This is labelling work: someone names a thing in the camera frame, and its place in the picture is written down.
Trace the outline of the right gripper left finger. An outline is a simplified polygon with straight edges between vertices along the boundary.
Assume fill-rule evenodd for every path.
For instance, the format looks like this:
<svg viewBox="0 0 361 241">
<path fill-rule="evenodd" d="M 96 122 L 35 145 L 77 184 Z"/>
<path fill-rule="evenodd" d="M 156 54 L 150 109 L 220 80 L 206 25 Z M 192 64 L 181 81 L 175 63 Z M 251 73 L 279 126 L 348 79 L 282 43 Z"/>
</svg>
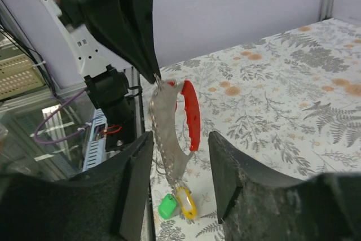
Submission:
<svg viewBox="0 0 361 241">
<path fill-rule="evenodd" d="M 1 175 L 2 240 L 139 240 L 153 134 L 68 180 Z"/>
</svg>

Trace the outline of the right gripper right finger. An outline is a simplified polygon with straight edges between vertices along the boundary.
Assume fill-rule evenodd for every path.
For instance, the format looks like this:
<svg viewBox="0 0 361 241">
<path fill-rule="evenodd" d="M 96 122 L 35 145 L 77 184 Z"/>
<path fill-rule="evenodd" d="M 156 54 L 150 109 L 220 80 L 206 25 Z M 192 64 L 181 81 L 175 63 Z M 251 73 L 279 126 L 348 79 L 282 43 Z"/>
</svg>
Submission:
<svg viewBox="0 0 361 241">
<path fill-rule="evenodd" d="M 359 240 L 360 174 L 305 181 L 267 167 L 218 132 L 208 138 L 218 222 L 226 240 Z"/>
</svg>

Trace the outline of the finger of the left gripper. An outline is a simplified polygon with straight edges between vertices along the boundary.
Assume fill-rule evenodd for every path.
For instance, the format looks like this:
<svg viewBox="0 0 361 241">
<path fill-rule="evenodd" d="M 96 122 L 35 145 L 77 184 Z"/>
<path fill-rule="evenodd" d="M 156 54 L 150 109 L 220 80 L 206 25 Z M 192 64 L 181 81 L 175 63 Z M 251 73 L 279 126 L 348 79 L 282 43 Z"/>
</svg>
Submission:
<svg viewBox="0 0 361 241">
<path fill-rule="evenodd" d="M 149 82 L 160 75 L 153 37 L 153 0 L 87 0 L 80 5 L 93 37 Z"/>
</svg>

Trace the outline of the green key tag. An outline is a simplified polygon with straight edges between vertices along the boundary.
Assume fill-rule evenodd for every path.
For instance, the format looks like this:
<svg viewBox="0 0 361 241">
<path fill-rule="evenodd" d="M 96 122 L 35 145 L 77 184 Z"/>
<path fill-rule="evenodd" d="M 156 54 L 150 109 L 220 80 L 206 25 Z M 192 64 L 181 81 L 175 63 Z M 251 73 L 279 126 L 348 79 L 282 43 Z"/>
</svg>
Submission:
<svg viewBox="0 0 361 241">
<path fill-rule="evenodd" d="M 164 220 L 169 219 L 177 208 L 177 200 L 172 194 L 166 194 L 158 206 L 158 213 Z"/>
</svg>

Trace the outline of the yellow key tag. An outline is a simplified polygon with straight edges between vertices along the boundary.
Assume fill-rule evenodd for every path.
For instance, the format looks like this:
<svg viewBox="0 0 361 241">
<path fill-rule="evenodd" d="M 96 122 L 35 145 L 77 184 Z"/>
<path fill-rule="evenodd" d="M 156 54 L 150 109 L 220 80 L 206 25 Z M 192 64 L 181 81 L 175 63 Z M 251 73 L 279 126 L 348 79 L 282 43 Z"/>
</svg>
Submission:
<svg viewBox="0 0 361 241">
<path fill-rule="evenodd" d="M 198 211 L 191 196 L 190 190 L 186 187 L 178 186 L 176 188 L 176 198 L 180 204 L 180 208 L 185 218 L 188 220 L 195 219 L 198 215 Z"/>
</svg>

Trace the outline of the metal key holder red handle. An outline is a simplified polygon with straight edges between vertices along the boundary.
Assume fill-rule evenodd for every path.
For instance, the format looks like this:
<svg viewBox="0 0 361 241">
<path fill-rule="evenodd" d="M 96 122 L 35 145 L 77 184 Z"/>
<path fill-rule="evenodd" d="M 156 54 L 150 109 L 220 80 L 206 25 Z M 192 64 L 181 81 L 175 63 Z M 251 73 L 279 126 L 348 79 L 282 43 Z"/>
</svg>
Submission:
<svg viewBox="0 0 361 241">
<path fill-rule="evenodd" d="M 199 149 L 201 116 L 196 90 L 191 81 L 177 83 L 176 80 L 156 78 L 157 87 L 149 103 L 149 114 L 155 141 L 160 152 L 168 184 L 175 188 L 182 181 L 187 164 Z M 184 110 L 188 125 L 190 153 L 181 148 L 176 133 L 175 114 L 178 95 L 184 97 Z"/>
</svg>

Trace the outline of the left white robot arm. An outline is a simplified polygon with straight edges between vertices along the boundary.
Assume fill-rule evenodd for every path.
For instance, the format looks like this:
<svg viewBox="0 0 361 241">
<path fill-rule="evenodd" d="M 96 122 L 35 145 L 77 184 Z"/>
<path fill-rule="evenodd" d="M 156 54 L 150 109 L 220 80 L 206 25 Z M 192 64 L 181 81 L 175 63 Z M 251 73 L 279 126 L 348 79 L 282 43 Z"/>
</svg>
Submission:
<svg viewBox="0 0 361 241">
<path fill-rule="evenodd" d="M 97 48 L 82 45 L 79 28 L 88 41 L 96 41 L 134 67 L 149 83 L 160 75 L 153 39 L 153 0 L 51 0 L 48 8 L 65 38 L 84 79 L 86 92 L 114 134 L 125 143 L 135 140 L 134 111 L 129 104 L 130 85 Z"/>
</svg>

